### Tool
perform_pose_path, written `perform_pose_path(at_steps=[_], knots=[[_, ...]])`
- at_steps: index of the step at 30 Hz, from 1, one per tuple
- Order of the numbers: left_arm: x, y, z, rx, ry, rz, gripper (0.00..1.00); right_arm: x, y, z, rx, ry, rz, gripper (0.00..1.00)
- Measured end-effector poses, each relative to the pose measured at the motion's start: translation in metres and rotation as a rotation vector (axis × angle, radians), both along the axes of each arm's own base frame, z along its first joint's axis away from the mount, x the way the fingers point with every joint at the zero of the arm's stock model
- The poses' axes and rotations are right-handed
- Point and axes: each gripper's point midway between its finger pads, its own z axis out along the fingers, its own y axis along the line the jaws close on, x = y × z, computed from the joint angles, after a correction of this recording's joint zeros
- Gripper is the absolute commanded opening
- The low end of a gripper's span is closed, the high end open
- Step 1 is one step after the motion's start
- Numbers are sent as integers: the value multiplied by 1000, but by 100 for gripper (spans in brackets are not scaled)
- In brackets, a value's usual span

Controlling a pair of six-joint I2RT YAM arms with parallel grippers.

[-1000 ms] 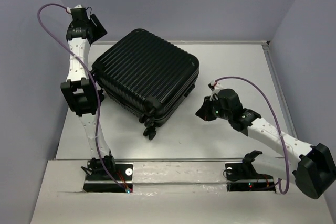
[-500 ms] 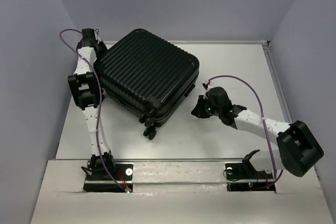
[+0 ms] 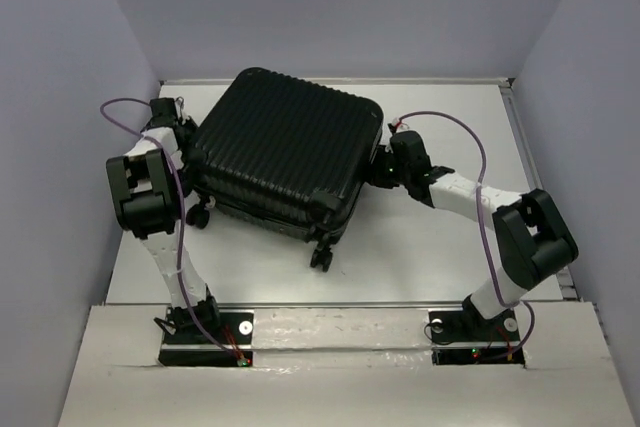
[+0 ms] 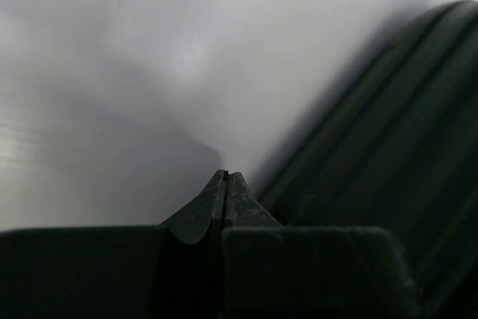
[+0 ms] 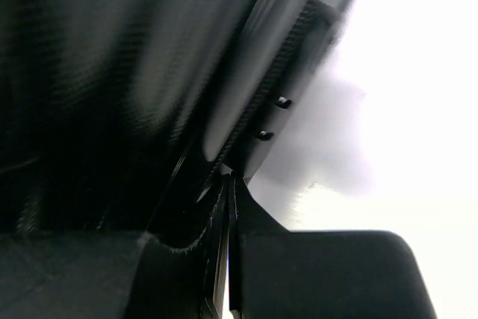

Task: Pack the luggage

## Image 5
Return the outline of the black hard-shell suitcase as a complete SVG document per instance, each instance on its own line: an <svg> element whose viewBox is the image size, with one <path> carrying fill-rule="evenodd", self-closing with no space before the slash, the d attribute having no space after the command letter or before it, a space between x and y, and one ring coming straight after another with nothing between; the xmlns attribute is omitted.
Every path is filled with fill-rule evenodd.
<svg viewBox="0 0 478 319"><path fill-rule="evenodd" d="M1 316L127 318L146 243L250 176L352 0L1 0Z"/></svg>

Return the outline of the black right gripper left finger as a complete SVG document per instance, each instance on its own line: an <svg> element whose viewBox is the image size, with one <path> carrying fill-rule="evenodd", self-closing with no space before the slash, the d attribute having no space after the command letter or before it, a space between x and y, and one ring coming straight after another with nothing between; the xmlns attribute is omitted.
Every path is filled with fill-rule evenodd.
<svg viewBox="0 0 478 319"><path fill-rule="evenodd" d="M229 177L146 241L127 318L221 318L229 241Z"/></svg>

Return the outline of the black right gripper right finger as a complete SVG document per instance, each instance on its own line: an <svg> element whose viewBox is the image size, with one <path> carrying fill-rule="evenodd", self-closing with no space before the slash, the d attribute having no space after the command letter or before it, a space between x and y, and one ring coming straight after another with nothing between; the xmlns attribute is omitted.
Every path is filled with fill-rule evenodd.
<svg viewBox="0 0 478 319"><path fill-rule="evenodd" d="M229 179L235 318L434 318L409 245L387 231L291 231Z"/></svg>

